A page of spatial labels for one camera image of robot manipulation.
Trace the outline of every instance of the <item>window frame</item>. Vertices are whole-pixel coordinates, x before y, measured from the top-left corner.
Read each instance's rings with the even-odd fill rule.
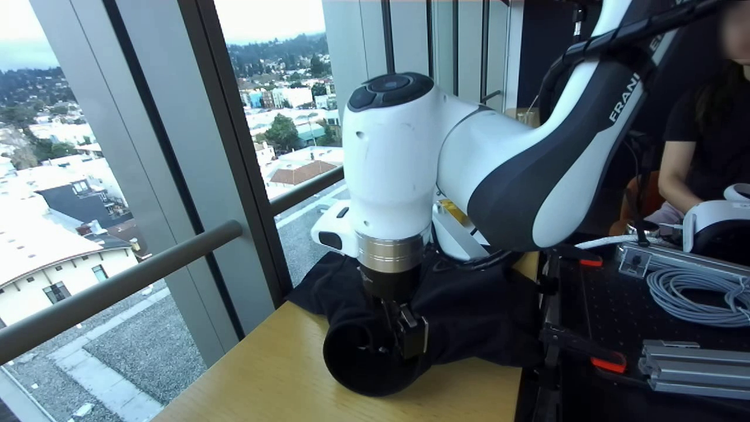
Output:
[[[70,89],[76,96],[76,103],[87,113],[87,120],[103,149],[103,154],[107,157],[107,165],[117,183],[129,198],[134,217],[138,218],[138,222],[144,226],[143,233],[152,252],[164,252],[172,245],[195,236],[199,227],[195,227],[195,220],[189,220],[188,217],[189,211],[184,201],[189,201],[189,198],[184,198],[184,193],[177,190],[176,177],[169,173],[169,159],[164,157],[164,150],[155,149],[158,146],[157,129],[164,126],[155,126],[155,110],[149,110],[148,99],[143,99],[143,84],[152,84],[152,79],[148,74],[131,74],[124,51],[125,41],[131,41],[131,33],[124,33],[125,28],[113,22],[113,9],[134,13],[138,7],[152,7],[155,3],[29,0],[29,4],[42,31],[47,33],[47,41],[57,59],[57,67],[63,68]],[[195,33],[197,28],[204,28],[202,22],[181,20],[181,7],[197,7],[197,3],[177,4],[169,0],[158,4],[169,4],[169,14],[164,16],[170,16],[170,31]],[[149,27],[143,28],[143,33],[138,36],[158,38],[164,36],[162,31],[166,31],[166,27]],[[202,49],[192,48],[188,51],[192,62],[197,62],[195,51]],[[222,173],[224,179],[216,177],[212,183],[224,190],[247,193],[247,180],[252,179],[252,173],[229,179],[238,171],[243,173],[243,165],[222,165],[216,170],[216,173]],[[211,227],[216,220],[238,220],[243,226],[250,226],[250,229],[240,241],[232,241],[220,252],[211,254],[207,258],[197,260],[166,278],[170,295],[182,314],[182,321],[188,323],[188,330],[192,333],[195,344],[206,363],[212,363],[218,357],[222,357],[275,304],[274,300],[257,303],[245,299],[268,299],[268,283],[279,283],[279,278],[274,274],[272,265],[257,265],[259,258],[256,245],[268,245],[268,240],[261,236],[256,213],[245,213],[245,210],[240,210],[238,213],[237,210],[232,210],[232,213],[212,217],[211,220],[202,220],[202,226]],[[224,300],[220,294],[220,278],[233,283],[229,300]],[[243,314],[238,323],[233,323],[229,317],[229,308],[247,304],[257,308]]]
[[[387,74],[387,55],[393,55],[395,74],[431,76],[438,86],[472,103],[481,103],[481,96],[490,92],[504,92],[502,101],[493,99],[486,105],[497,110],[518,108],[522,0],[320,3],[328,41],[334,41],[328,42],[328,51],[340,103],[347,103],[362,79]],[[381,16],[390,16],[395,23],[390,27],[390,48],[384,44]],[[497,33],[506,42],[504,62],[498,62],[498,55],[490,55],[498,48]]]
[[[184,194],[195,200],[199,220],[204,226],[240,220],[247,227],[250,240],[211,254],[240,317],[240,330],[247,333],[282,303],[291,294],[291,281],[272,213],[267,211],[259,166],[250,149],[216,7],[206,0],[122,0],[117,9],[134,51],[140,62],[148,62],[143,78],[155,92],[152,113],[162,116],[170,150],[177,153],[172,165],[184,177],[184,187],[189,190]],[[189,140],[184,133],[199,133],[202,144]],[[247,286],[243,281],[245,274],[252,274],[252,281],[259,283]]]

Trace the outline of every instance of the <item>city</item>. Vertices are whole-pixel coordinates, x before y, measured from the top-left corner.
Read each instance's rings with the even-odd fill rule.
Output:
[[[326,36],[229,44],[226,55],[267,198],[340,170]],[[279,217],[280,236],[307,236],[297,220],[309,226],[316,213],[301,211]],[[0,71],[0,329],[152,254],[63,71]],[[135,354],[134,335],[149,357]],[[0,398],[16,397],[26,417],[149,419],[204,361],[158,281],[0,371]]]

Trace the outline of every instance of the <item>window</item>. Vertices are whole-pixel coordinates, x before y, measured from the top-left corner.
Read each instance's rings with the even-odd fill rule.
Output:
[[[336,171],[345,154],[320,0],[218,0],[216,9],[267,198],[279,201]]]
[[[14,183],[18,193],[23,190],[16,198],[0,194],[0,227],[4,234],[18,234],[26,218],[45,217],[42,222],[26,226],[32,227],[26,229],[32,236],[29,245],[23,241],[23,255],[0,254],[0,283],[26,273],[26,268],[14,268],[14,274],[7,274],[4,270],[12,268],[7,263],[32,268],[61,263],[53,265],[57,273],[48,273],[53,274],[53,283],[23,292],[14,283],[16,288],[4,292],[4,299],[20,299],[12,308],[0,304],[0,320],[9,327],[94,283],[89,265],[76,265],[72,278],[67,278],[72,268],[61,273],[63,260],[70,255],[98,255],[110,273],[125,270],[135,265],[131,254],[100,252],[110,247],[117,252],[134,240],[143,254],[158,254],[216,226],[216,220],[202,222],[202,217],[195,217],[199,207],[192,205],[188,211],[177,193],[184,190],[184,183],[177,180],[181,177],[169,173],[172,166],[166,165],[162,153],[152,150],[157,137],[149,120],[157,113],[148,116],[143,103],[138,103],[143,96],[134,96],[134,92],[138,95],[138,78],[125,68],[122,55],[115,55],[117,63],[113,62],[113,48],[118,48],[118,41],[110,22],[100,20],[107,16],[103,3],[96,3],[96,7],[91,14],[82,3],[0,3],[0,140],[7,140],[1,137],[12,137],[16,146],[9,159],[14,171],[1,171],[0,179],[1,186]],[[207,171],[220,173],[211,183],[222,187],[226,165],[216,166],[211,163]],[[94,177],[100,183],[87,186],[72,179],[80,173]],[[117,201],[115,213],[107,213],[100,198],[117,198],[122,201]],[[103,229],[75,233],[75,222],[89,226],[91,220]],[[233,258],[250,255],[245,248],[243,245],[226,247]],[[94,270],[94,278],[104,279],[104,268]],[[199,260],[189,270],[166,278],[166,283],[176,292],[182,288],[176,295],[177,300],[158,281],[148,294],[135,294],[39,344],[32,351],[34,358],[18,358],[14,367],[4,367],[4,371],[23,385],[45,377],[39,390],[29,394],[53,419],[75,419],[70,403],[96,403],[87,416],[89,419],[152,419],[158,405],[170,402],[206,363],[237,342],[224,304],[216,300],[204,303],[204,299],[218,299],[211,279],[218,279],[220,273]],[[138,354],[144,344],[158,347],[149,350],[149,357]],[[107,397],[110,383],[96,385],[96,377],[72,371],[56,354],[63,347],[87,351],[87,358],[94,358],[91,363],[104,367],[110,379],[131,383],[140,392],[140,398],[149,402],[143,402],[144,405],[138,402],[138,405],[118,408],[104,403],[100,397]]]
[[[307,201],[275,217],[275,229],[285,255],[287,278],[300,283],[304,274],[322,258],[326,248],[311,241],[309,227],[322,217],[326,207],[347,200],[341,183],[309,198]]]
[[[61,300],[66,300],[66,299],[70,295],[67,286],[61,283],[61,281],[48,283],[48,286],[45,286],[42,292],[45,292],[45,295],[48,299],[48,303],[61,303]]]
[[[103,270],[103,265],[94,265],[91,273],[94,273],[98,283],[110,279],[107,273]]]

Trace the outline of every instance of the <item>glass pane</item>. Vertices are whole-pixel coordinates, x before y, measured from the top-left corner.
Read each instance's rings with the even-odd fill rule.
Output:
[[[320,0],[216,0],[268,200],[341,166]]]
[[[326,248],[311,241],[309,227],[336,200],[349,200],[345,183],[334,183],[275,217],[275,229],[292,286],[297,286],[311,265],[326,255]]]
[[[28,0],[1,0],[0,327],[155,254],[110,159],[117,157],[103,154]],[[202,371],[158,281],[4,363],[0,419],[149,419]]]

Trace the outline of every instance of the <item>tree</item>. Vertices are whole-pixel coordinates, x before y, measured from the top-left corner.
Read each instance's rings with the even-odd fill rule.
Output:
[[[331,76],[331,67],[322,63],[316,55],[309,59],[309,76],[311,78],[322,78]]]
[[[61,68],[47,68],[47,71],[23,68],[23,71],[4,71],[4,74],[0,71],[0,103],[28,103],[28,101],[39,101],[42,105],[48,105],[57,101],[75,101],[75,96]]]
[[[28,129],[28,124],[32,124],[32,118],[34,113],[29,105],[0,105],[0,122],[20,129],[29,144],[36,144],[36,137]]]
[[[66,103],[56,103],[48,108],[48,118],[63,118],[67,116],[67,105]]]
[[[47,163],[47,159],[56,159],[56,157],[67,157],[67,154],[76,154],[75,146],[70,144],[56,144],[48,139],[39,139],[34,144],[34,157],[36,163]]]
[[[274,154],[301,149],[297,126],[285,116],[275,116],[272,129],[267,129],[261,137],[274,149]]]
[[[282,63],[285,71],[297,68],[297,56],[291,55],[291,51],[282,51],[280,63]]]
[[[14,150],[9,163],[14,165],[14,170],[29,170],[29,166],[39,165],[39,159],[36,159],[36,154],[32,153],[29,146]]]
[[[322,122],[322,129],[319,146],[341,146],[341,126],[336,122]]]
[[[292,86],[292,89],[295,89],[295,86],[301,86],[301,76],[300,76],[300,74],[291,74],[291,76],[287,76],[287,82],[291,82],[287,86]]]

